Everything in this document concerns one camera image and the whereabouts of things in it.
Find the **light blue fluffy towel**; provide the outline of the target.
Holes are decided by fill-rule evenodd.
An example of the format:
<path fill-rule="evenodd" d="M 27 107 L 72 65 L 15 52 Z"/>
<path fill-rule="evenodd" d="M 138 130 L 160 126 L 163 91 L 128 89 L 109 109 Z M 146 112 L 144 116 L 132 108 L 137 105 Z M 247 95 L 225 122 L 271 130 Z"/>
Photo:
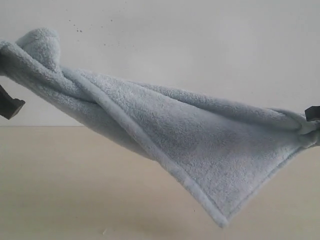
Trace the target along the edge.
<path fill-rule="evenodd" d="M 158 162 L 221 227 L 281 167 L 320 144 L 320 121 L 60 64 L 49 28 L 0 42 L 0 74 L 94 132 Z"/>

